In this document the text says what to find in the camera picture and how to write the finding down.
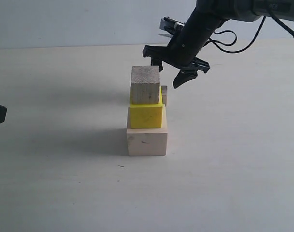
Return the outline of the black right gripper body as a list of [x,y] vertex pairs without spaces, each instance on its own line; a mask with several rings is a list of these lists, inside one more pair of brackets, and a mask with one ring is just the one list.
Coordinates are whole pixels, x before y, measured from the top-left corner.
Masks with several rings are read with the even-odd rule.
[[206,73],[210,66],[196,57],[211,35],[211,15],[192,14],[182,30],[176,33],[167,46],[146,45],[143,57],[153,57],[179,70],[200,70]]

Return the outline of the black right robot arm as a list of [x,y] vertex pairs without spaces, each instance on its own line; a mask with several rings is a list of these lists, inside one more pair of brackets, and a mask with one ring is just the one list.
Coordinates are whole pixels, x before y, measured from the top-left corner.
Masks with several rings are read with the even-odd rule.
[[198,71],[206,73],[210,66],[196,57],[209,43],[218,41],[211,35],[228,20],[254,22],[272,18],[294,38],[294,0],[198,0],[185,23],[164,17],[159,28],[168,32],[171,39],[167,46],[146,45],[143,57],[150,57],[151,65],[163,69],[167,63],[179,73],[173,81],[178,88],[187,81],[196,79]]

